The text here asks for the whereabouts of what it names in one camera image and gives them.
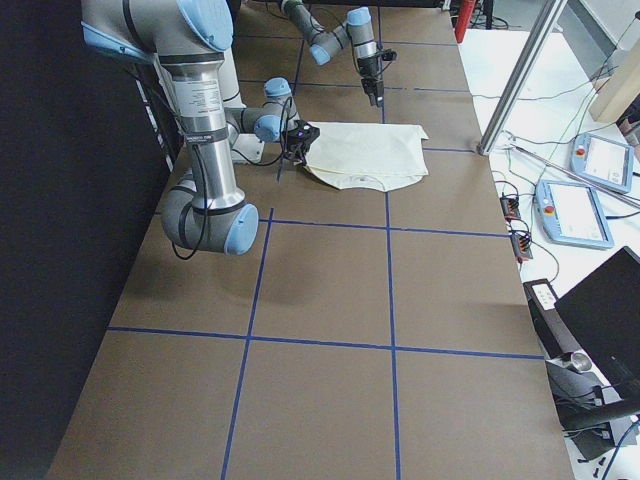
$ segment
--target gray robot arm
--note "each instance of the gray robot arm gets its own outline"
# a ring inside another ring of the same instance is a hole
[[[157,54],[171,75],[191,169],[162,208],[166,235],[193,252],[248,251],[256,237],[258,211],[236,185],[231,160],[235,139],[230,138],[228,120],[239,130],[237,119],[247,120],[242,130],[251,129],[264,141],[296,134],[301,120],[287,82],[267,82],[267,103],[261,109],[225,110],[218,72],[233,36],[225,0],[83,0],[82,13],[89,46],[133,62],[152,63]],[[293,157],[304,159],[313,139],[306,140]]]
[[[302,0],[278,0],[278,3],[282,13],[293,22],[310,45],[309,52],[318,65],[329,62],[351,45],[364,92],[372,106],[381,107],[384,100],[383,62],[394,61],[397,54],[393,50],[384,50],[376,43],[369,9],[360,7],[351,10],[342,24],[332,32],[327,32]]]

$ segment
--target red cylinder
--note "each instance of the red cylinder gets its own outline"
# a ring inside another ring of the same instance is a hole
[[[462,43],[464,34],[467,31],[473,10],[476,8],[476,0],[463,0],[458,13],[458,21],[456,22],[456,41]]]

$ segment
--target computer monitor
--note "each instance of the computer monitor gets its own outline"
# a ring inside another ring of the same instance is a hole
[[[556,310],[620,397],[640,397],[640,257],[622,248]]]

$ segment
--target white cloth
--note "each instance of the white cloth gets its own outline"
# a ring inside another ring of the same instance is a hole
[[[419,125],[309,122],[320,136],[307,153],[307,170],[338,189],[382,192],[428,175],[422,155],[427,134]]]

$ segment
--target light blue cap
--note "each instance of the light blue cap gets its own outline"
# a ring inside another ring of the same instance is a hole
[[[227,255],[247,253],[256,239],[259,221],[258,209],[255,205],[249,203],[242,207],[229,229],[224,242],[224,253]]]
[[[347,13],[347,23],[351,27],[361,27],[371,22],[371,14],[367,7],[356,8]]]
[[[233,43],[233,20],[226,0],[177,0],[185,21],[213,50],[224,52]]]
[[[331,55],[320,45],[311,45],[309,52],[318,65],[324,65],[331,60]]]
[[[264,84],[264,94],[269,98],[282,97],[291,94],[291,87],[282,77],[276,77]]]
[[[253,133],[263,142],[277,142],[280,138],[280,117],[263,115],[256,120]]]
[[[134,63],[153,63],[153,57],[133,45],[123,42],[84,22],[82,32],[85,43],[107,57]]]

